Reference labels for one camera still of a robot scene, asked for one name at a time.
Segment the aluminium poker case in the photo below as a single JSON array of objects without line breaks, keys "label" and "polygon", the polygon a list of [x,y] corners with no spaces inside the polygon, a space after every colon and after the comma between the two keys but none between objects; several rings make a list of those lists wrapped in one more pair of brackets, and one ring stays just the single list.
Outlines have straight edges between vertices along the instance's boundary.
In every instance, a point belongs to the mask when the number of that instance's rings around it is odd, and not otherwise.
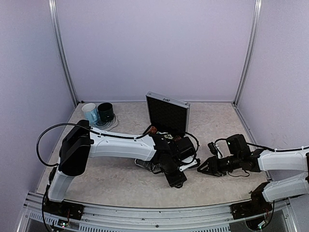
[{"label": "aluminium poker case", "polygon": [[[190,104],[161,94],[146,94],[150,126],[144,131],[154,141],[154,155],[150,160],[135,159],[135,164],[154,174],[171,174],[184,165],[184,159],[196,155],[190,138],[186,136]],[[156,134],[148,129],[154,126]]]}]

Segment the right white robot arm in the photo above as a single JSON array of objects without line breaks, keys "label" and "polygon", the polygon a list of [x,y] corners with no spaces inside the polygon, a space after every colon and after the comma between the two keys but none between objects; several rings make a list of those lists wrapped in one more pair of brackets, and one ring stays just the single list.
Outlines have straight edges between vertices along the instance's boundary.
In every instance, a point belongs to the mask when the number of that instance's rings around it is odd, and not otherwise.
[{"label": "right white robot arm", "polygon": [[230,155],[218,158],[215,142],[208,144],[213,154],[198,167],[198,172],[221,177],[236,169],[247,172],[268,172],[273,170],[294,170],[300,173],[292,177],[264,182],[251,194],[247,211],[256,215],[265,208],[266,203],[288,197],[308,194],[309,192],[309,148],[278,150],[258,145],[254,151],[242,134],[225,138]]}]

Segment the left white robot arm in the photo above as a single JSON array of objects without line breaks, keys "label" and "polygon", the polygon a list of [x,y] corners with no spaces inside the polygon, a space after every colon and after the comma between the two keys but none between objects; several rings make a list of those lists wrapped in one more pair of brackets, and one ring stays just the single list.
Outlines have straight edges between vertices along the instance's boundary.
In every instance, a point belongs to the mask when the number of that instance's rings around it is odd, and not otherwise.
[{"label": "left white robot arm", "polygon": [[172,188],[181,188],[187,180],[184,170],[198,164],[197,149],[188,137],[177,141],[165,133],[129,135],[102,131],[80,120],[62,140],[58,164],[50,174],[48,206],[57,215],[67,211],[65,194],[77,176],[84,173],[89,158],[112,157],[140,160],[159,169]]}]

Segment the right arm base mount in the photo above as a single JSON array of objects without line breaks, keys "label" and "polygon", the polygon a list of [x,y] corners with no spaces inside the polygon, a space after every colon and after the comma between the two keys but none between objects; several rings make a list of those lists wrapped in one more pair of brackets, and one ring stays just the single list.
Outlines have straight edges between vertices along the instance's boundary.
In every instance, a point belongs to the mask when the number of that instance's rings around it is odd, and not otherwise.
[{"label": "right arm base mount", "polygon": [[271,203],[253,203],[246,201],[242,203],[234,203],[230,206],[233,219],[247,218],[258,214],[266,213],[272,210]]}]

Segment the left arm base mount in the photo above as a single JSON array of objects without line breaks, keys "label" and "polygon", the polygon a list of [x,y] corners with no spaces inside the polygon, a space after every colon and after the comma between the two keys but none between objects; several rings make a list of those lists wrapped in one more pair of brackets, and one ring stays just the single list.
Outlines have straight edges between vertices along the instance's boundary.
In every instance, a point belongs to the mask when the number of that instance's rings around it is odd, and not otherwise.
[{"label": "left arm base mount", "polygon": [[81,220],[84,206],[70,202],[46,202],[43,204],[44,212],[68,219]]}]

